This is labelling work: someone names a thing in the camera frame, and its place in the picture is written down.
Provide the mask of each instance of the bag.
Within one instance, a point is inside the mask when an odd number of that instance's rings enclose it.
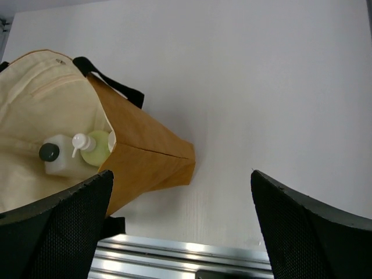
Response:
[[[45,174],[38,150],[56,134],[115,132],[116,145],[98,170],[114,173],[107,216],[144,192],[188,185],[193,145],[142,111],[143,100],[86,58],[43,50],[10,63],[0,73],[0,212],[80,182]]]

